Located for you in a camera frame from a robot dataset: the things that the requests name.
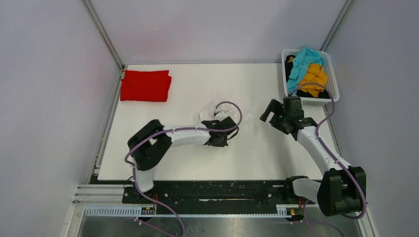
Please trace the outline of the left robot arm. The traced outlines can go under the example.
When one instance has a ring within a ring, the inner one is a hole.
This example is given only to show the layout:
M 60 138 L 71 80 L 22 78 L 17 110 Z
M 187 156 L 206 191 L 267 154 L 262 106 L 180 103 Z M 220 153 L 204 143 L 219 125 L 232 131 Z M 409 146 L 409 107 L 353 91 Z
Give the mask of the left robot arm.
M 148 122 L 128 139 L 125 161 L 134 168 L 134 196 L 142 203 L 153 198 L 153 169 L 170 148 L 186 145 L 226 147 L 239 130 L 231 117 L 204 120 L 196 125 L 168 126 L 158 119 Z

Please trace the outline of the white t-shirt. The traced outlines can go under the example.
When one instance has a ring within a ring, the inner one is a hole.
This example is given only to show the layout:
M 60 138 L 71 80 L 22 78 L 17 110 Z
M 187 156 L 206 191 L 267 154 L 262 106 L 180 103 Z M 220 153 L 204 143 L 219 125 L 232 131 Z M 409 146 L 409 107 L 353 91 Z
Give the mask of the white t-shirt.
M 233 102 L 223 100 L 213 100 L 212 103 L 199 112 L 198 121 L 219 120 L 231 118 L 233 122 L 246 122 L 252 117 L 252 113 L 241 109 L 238 105 L 233 105 Z

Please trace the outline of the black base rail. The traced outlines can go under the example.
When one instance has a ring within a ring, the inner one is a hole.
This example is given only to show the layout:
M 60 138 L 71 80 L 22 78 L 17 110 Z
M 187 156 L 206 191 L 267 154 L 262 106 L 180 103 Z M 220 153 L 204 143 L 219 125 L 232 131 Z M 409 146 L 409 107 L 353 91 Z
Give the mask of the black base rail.
M 142 197 L 131 179 L 100 181 L 95 185 L 122 185 L 122 203 L 144 205 L 149 216 L 151 208 L 159 217 L 216 217 L 288 215 L 300 207 L 301 198 L 286 189 L 284 180 L 239 181 L 155 181 L 145 194 L 159 201 L 154 204 Z

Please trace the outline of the teal t-shirt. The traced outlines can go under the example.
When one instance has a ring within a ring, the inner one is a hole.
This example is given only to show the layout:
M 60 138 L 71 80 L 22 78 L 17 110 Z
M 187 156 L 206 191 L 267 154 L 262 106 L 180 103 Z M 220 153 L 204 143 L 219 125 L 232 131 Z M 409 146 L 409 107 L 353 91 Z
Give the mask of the teal t-shirt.
M 323 67 L 324 62 L 324 58 L 317 50 L 304 47 L 298 51 L 292 60 L 293 67 L 287 81 L 287 91 L 292 92 L 297 88 L 298 84 L 305 77 L 310 64 L 317 64 Z

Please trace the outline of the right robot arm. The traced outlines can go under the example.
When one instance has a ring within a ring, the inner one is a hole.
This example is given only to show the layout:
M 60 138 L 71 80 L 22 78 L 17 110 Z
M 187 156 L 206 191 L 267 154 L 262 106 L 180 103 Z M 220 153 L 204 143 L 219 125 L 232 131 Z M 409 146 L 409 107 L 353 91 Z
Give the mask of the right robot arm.
M 318 204 L 325 216 L 342 215 L 349 219 L 357 212 L 357 219 L 366 214 L 366 173 L 360 166 L 352 166 L 333 151 L 320 133 L 320 125 L 306 117 L 302 101 L 287 96 L 282 102 L 272 99 L 260 116 L 263 122 L 280 132 L 291 135 L 312 157 L 323 174 L 320 182 L 307 176 L 286 179 L 284 199 L 296 203 L 301 198 Z

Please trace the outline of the folded red t-shirt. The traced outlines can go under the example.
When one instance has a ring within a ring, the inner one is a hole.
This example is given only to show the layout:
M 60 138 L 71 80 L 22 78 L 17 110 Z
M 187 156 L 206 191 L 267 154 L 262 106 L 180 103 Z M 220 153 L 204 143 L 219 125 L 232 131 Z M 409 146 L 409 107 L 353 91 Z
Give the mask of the folded red t-shirt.
M 122 79 L 121 101 L 166 102 L 171 85 L 168 70 L 126 70 Z

